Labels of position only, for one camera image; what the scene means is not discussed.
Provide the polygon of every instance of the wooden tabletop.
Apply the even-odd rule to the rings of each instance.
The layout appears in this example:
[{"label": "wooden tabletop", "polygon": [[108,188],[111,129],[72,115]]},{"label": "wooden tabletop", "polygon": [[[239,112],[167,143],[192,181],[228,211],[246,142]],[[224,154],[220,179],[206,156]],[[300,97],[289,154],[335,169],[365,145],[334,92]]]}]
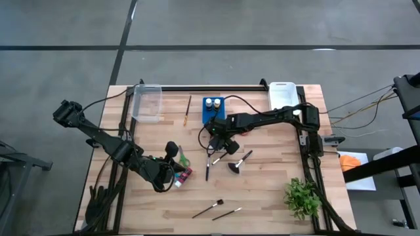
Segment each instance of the wooden tabletop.
[{"label": "wooden tabletop", "polygon": [[[307,102],[326,110],[320,85],[303,85]],[[111,86],[108,96],[126,89],[126,86]],[[235,94],[246,99],[259,111],[267,111],[267,92],[164,92],[162,113],[157,123],[137,123],[135,141],[144,149],[144,155],[165,156],[168,141],[181,145],[185,156],[191,162],[192,175],[180,187],[167,193],[156,193],[149,182],[138,174],[129,172],[125,200],[121,217],[120,233],[132,234],[210,234],[210,233],[313,233],[310,218],[295,219],[284,204],[284,187],[291,178],[303,179],[301,156],[295,128],[289,124],[268,125],[256,128],[246,136],[237,135],[239,150],[226,156],[210,169],[209,181],[205,181],[207,155],[198,144],[198,132],[203,127],[201,105],[205,96],[228,96]],[[192,95],[188,122],[183,126],[189,96]],[[117,128],[121,119],[124,96],[107,100],[100,126]],[[245,103],[236,98],[225,101],[226,112],[254,113]],[[328,116],[320,115],[320,135],[332,134]],[[127,116],[129,128],[131,114]],[[208,143],[209,134],[203,131],[201,140]],[[251,156],[240,167],[240,175],[233,175],[227,169],[228,162],[236,162],[245,153],[253,150]],[[335,151],[332,147],[325,150]],[[216,153],[212,158],[220,157]],[[87,183],[80,205],[75,229],[80,229],[89,202],[89,186],[95,184],[98,172],[108,156],[102,149],[93,153]],[[327,199],[341,218],[356,228],[341,172],[339,160],[334,153],[321,158]],[[108,186],[111,164],[108,163],[100,184]],[[210,207],[218,199],[224,204],[216,206],[195,219],[191,217]],[[109,227],[114,222],[116,201],[112,207]],[[211,219],[228,211],[242,207],[241,211],[212,221]],[[320,213],[321,228],[325,229]]]}]

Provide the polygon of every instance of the artificial plant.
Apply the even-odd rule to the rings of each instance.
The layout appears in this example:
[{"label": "artificial plant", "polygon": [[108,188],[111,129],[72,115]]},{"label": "artificial plant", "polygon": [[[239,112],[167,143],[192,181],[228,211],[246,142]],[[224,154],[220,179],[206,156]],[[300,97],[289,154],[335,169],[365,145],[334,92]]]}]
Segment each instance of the artificial plant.
[{"label": "artificial plant", "polygon": [[318,217],[318,207],[321,205],[320,198],[314,195],[313,183],[304,183],[298,178],[292,178],[285,190],[285,204],[293,211],[293,216],[305,220],[305,216]]}]

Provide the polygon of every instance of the green scissors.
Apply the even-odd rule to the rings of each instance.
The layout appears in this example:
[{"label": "green scissors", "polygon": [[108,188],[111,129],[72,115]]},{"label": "green scissors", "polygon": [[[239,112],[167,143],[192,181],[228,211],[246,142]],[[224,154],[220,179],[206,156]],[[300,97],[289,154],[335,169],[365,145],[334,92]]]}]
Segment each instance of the green scissors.
[{"label": "green scissors", "polygon": [[183,167],[189,167],[190,166],[190,160],[188,160],[185,155],[184,152],[182,151],[182,147],[179,146],[179,153],[181,154],[179,162],[181,163],[181,165]]}]

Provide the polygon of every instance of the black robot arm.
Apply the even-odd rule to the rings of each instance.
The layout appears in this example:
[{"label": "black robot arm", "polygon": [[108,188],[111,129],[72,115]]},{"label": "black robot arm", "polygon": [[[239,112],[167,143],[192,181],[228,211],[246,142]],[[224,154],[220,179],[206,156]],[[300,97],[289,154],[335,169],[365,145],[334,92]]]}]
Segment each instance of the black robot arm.
[{"label": "black robot arm", "polygon": [[[302,111],[302,122],[293,114]],[[308,132],[308,152],[315,156],[323,155],[322,139],[318,135],[320,129],[320,115],[318,108],[312,104],[303,103],[296,106],[285,106],[282,109],[260,112],[256,114],[236,113],[228,115],[226,119],[210,119],[204,124],[212,139],[210,146],[216,150],[225,148],[229,154],[235,153],[239,144],[231,137],[235,134],[249,132],[256,127],[276,123],[289,123],[294,127]]]},{"label": "black robot arm", "polygon": [[147,157],[142,155],[144,150],[132,140],[110,136],[87,120],[81,105],[77,102],[64,100],[52,116],[63,127],[78,128],[91,137],[104,148],[104,151],[111,156],[112,161],[127,167],[146,181],[151,182],[155,191],[162,191],[163,184],[170,182],[176,172],[185,171],[184,167],[173,160],[173,157],[178,153],[178,147],[174,142],[168,142],[165,148],[167,155],[164,159]]}]

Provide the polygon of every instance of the orange object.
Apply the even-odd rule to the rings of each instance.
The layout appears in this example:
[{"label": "orange object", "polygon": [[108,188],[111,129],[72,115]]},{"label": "orange object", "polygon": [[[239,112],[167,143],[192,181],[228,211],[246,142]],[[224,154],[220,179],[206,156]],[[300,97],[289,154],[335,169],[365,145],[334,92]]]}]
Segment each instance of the orange object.
[{"label": "orange object", "polygon": [[349,155],[341,155],[340,157],[340,165],[341,165],[341,170],[347,171],[347,170],[351,170],[354,167],[358,167],[360,166],[362,163],[355,157],[349,156]]}]

